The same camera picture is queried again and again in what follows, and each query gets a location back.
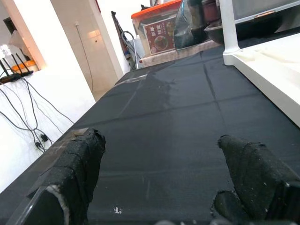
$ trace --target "black cable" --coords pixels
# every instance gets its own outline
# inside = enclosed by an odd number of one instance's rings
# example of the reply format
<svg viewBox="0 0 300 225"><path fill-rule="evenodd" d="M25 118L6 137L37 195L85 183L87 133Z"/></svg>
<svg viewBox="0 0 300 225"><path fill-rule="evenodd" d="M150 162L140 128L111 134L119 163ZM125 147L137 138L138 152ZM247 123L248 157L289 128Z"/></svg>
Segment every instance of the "black cable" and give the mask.
<svg viewBox="0 0 300 225"><path fill-rule="evenodd" d="M24 117L25 117L25 121L27 122L27 124L29 124L29 122L27 121L27 116L26 116L26 112L25 112L25 108L24 108L24 105L22 103L22 100L19 98L19 96L17 95L17 93L14 92L14 90L12 90L10 87L8 87L7 85L3 84L0 82L0 84L2 84L4 87L8 88L11 92L14 93L14 95L16 95L16 97L19 99L20 103L21 103L21 106L22 106L22 110L23 110L23 113L24 113Z"/></svg>
<svg viewBox="0 0 300 225"><path fill-rule="evenodd" d="M27 125L29 126L29 122L27 121L27 118L26 118L26 113L25 113L25 109L24 109L24 105L23 105L23 103L22 103L22 100L21 100L21 99L19 98L19 96L14 92L14 90L12 90L10 87L8 87L8 86L6 86L6 85L4 85L4 87L8 88L11 92L13 92L13 93L16 95L16 97L19 99L19 101L20 101L20 103L21 103L21 105L22 105L23 113L24 113L24 116L25 116L25 121L27 122ZM47 118L51 121L51 123L58 129L58 131L59 131L61 134L63 134L63 133L61 132L61 130L55 125L55 123L54 123L47 115L45 115L45 113L38 107L38 104L37 104L37 102L36 102L36 100L34 99L33 96L32 96L32 98L33 98L35 104L37 105L37 108L42 112L42 114L43 114L45 117L47 117ZM38 131L40 131L42 134L46 135L43 131L41 131L41 130L39 130L39 129L36 129L36 130L38 130ZM46 135L46 136L48 137L48 139L49 139L51 145L53 145L53 141L49 138L48 135Z"/></svg>
<svg viewBox="0 0 300 225"><path fill-rule="evenodd" d="M57 108L55 108L55 106L49 102L46 98L44 98L26 79L24 79L23 77L21 78L22 80L24 80L27 84L29 84L29 86L43 99L45 100L47 103L49 103L60 115L64 116L65 118L67 118L71 123L74 124L74 122L66 115L64 115L63 113L61 113Z"/></svg>
<svg viewBox="0 0 300 225"><path fill-rule="evenodd" d="M25 123L25 121L23 120L22 116L21 116L21 115L19 114L19 112L16 110L16 108L14 107L14 105L11 103L10 99L8 98L8 96L7 96L7 95L4 93L4 91L2 91L1 89L0 89L0 91L4 94L4 96L6 97L6 99L8 100L8 102L10 103L10 105L12 106L12 108L14 109L14 111L18 114L18 116L20 117L20 119L22 120L22 122L24 123L24 125L26 126L27 129L17 126L16 124L14 124L14 123L12 122L12 120L10 120L10 119L7 117L7 115L5 115L5 114L4 114L3 112L1 112L1 111L0 111L0 113L8 120L11 124L13 124L16 128L18 128L18 129L20 129L20 130L30 131L31 134L33 135L33 141L34 141L34 143L36 143L36 142L35 142L34 134L36 135L37 140L41 143L40 139L38 138L37 134L35 133L35 129L30 129L30 127Z"/></svg>
<svg viewBox="0 0 300 225"><path fill-rule="evenodd" d="M61 133L61 134L63 134L63 132L59 129L59 127L52 121L52 119L49 117L49 116L47 116L44 112L43 112L43 110L41 110L40 108L39 108L39 106L38 106L38 103L37 103L37 101L35 100L35 98L33 97L33 101L35 102L35 104L36 104L36 106L37 106L37 109L58 129L58 131Z"/></svg>
<svg viewBox="0 0 300 225"><path fill-rule="evenodd" d="M22 104L22 101L21 101L21 99L19 98L19 96L12 90L12 89L10 89L17 97L18 97L18 99L19 99L19 101L21 102L21 105L22 105L22 108L23 108L23 112L24 112L24 116L25 116L25 120L26 120L26 122L27 122L27 119L26 119L26 114L25 114L25 110L24 110L24 106L23 106L23 104ZM35 100L35 98L32 96L32 99L33 99L33 101L35 102L35 104L36 104L36 106L37 106L37 109L58 129L58 131L61 133L61 134L63 134L63 132L59 129L59 127L52 121L52 119L49 117L49 116L47 116L45 113L44 113L44 111L43 110L41 110L40 108L39 108L39 106L38 106L38 103L37 103L37 101Z"/></svg>
<svg viewBox="0 0 300 225"><path fill-rule="evenodd" d="M3 116L4 116L4 117L12 124L12 125L14 125L14 127L18 128L18 129L20 129L20 130L30 131L30 133L32 134L32 137L33 137L33 142L36 143L36 141L35 141L35 136L34 136L32 130L24 129L24 128L21 128L21 127L17 126L16 124L13 123L13 121L10 120L10 118L7 117L7 115L5 115L5 114L4 114L3 112L1 112L1 111L0 111L0 114L2 114L2 115L3 115Z"/></svg>
<svg viewBox="0 0 300 225"><path fill-rule="evenodd" d="M36 147L37 147L37 149L40 150L42 153L45 153L45 151L44 151L44 150L41 150L41 149L39 148L39 146L36 145Z"/></svg>
<svg viewBox="0 0 300 225"><path fill-rule="evenodd" d="M91 81L92 81L92 88L91 88L91 91L93 92L93 90L94 90L94 81L93 81L93 75L92 75L92 72L91 72L91 69L90 69L90 64L89 64L88 57L87 57L87 55L86 55L86 52L85 52L85 49L84 49L84 46L83 46L83 41L82 41L82 39L81 39L81 35L80 35L79 29L78 29L78 25L75 25L75 27L76 27L76 29L77 29L78 36L79 36L79 39L80 39L80 42L81 42L81 45L82 45L82 48L83 48L83 52L84 52L86 61L87 61L88 66L89 66L90 77L91 77Z"/></svg>
<svg viewBox="0 0 300 225"><path fill-rule="evenodd" d="M33 117L36 121L36 126L34 129L37 129L38 127L38 120L37 120L37 116L36 116L36 113L34 111L34 106L33 106L33 101L32 101L32 96L31 96L31 93L30 93L30 89L29 89L29 85L27 84L27 88L28 88L28 93L29 93L29 97L30 97L30 102L31 102L31 108L32 108L32 111L33 111Z"/></svg>
<svg viewBox="0 0 300 225"><path fill-rule="evenodd" d="M5 73L5 71L2 72L2 74L0 75L0 78L2 77L2 75Z"/></svg>

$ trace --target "black fabric surface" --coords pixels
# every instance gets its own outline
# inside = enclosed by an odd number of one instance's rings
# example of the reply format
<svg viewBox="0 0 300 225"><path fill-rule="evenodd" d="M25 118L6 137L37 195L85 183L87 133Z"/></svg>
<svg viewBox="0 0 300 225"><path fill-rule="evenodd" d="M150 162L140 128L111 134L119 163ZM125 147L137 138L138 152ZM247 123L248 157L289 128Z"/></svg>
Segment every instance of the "black fabric surface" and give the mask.
<svg viewBox="0 0 300 225"><path fill-rule="evenodd" d="M225 155L236 194L252 219L266 218L279 185L295 181L300 184L299 176L261 142L224 135L218 146ZM292 202L286 202L286 205L294 206Z"/></svg>
<svg viewBox="0 0 300 225"><path fill-rule="evenodd" d="M215 198L214 207L233 224L242 224L243 221L250 220L239 198L232 191L219 192Z"/></svg>
<svg viewBox="0 0 300 225"><path fill-rule="evenodd" d="M223 65L223 50L128 73L76 122L73 128L93 127L106 138L91 224L211 221L217 192L233 190L217 144L225 134L265 143L300 174L300 130L236 68ZM1 193L0 207L10 205L2 220L26 193L18 185L35 176L25 172Z"/></svg>

